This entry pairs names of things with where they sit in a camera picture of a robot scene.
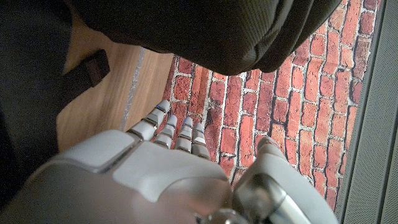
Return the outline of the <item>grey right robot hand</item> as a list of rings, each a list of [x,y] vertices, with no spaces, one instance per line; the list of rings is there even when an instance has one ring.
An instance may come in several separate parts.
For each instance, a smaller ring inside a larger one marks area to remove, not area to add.
[[[203,126],[161,101],[126,132],[99,133],[39,167],[2,223],[336,223],[325,199],[269,136],[235,186]]]

